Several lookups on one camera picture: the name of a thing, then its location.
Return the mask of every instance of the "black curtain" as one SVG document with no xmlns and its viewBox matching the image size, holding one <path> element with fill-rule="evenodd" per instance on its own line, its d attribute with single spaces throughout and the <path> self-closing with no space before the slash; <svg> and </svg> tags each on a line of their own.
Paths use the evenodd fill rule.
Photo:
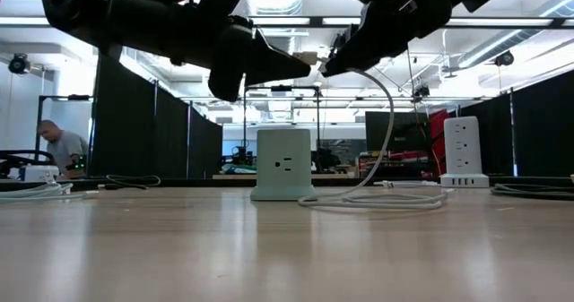
<svg viewBox="0 0 574 302">
<path fill-rule="evenodd" d="M 478 119 L 483 173 L 487 176 L 512 176 L 510 96 L 505 94 L 462 108 L 461 116 L 476 116 Z"/>
<path fill-rule="evenodd" d="M 188 104 L 157 88 L 155 108 L 156 175 L 187 177 Z"/>
<path fill-rule="evenodd" d="M 222 127 L 203 117 L 192 107 L 189 125 L 188 178 L 212 178 L 219 173 L 222 156 Z"/>
<path fill-rule="evenodd" d="M 90 177 L 155 174 L 154 104 L 152 83 L 100 55 L 91 114 Z"/>
<path fill-rule="evenodd" d="M 567 177 L 574 173 L 574 71 L 514 92 L 518 174 Z"/>
</svg>

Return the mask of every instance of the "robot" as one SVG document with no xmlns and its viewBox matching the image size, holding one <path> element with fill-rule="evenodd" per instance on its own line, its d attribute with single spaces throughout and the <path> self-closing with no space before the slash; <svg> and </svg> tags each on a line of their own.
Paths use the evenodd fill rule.
<svg viewBox="0 0 574 302">
<path fill-rule="evenodd" d="M 211 69 L 209 88 L 235 101 L 245 84 L 299 78 L 310 66 L 270 46 L 250 19 L 230 15 L 239 0 L 42 0 L 49 23 L 119 59 L 123 46 L 166 56 L 174 65 Z M 366 70 L 380 58 L 398 56 L 450 20 L 463 4 L 474 12 L 489 0 L 359 0 L 361 24 L 334 43 L 324 76 Z"/>
</svg>

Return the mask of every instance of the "computer monitor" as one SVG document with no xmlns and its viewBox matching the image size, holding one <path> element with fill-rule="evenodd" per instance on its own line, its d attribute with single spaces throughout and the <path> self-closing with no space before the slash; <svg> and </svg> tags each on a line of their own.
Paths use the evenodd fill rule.
<svg viewBox="0 0 574 302">
<path fill-rule="evenodd" d="M 380 151 L 383 147 L 389 119 L 390 113 L 387 112 L 365 113 L 368 151 Z M 431 146 L 430 141 L 425 138 L 425 135 L 429 135 L 428 123 L 429 118 L 422 113 L 395 113 L 393 133 L 387 150 L 427 151 Z"/>
</svg>

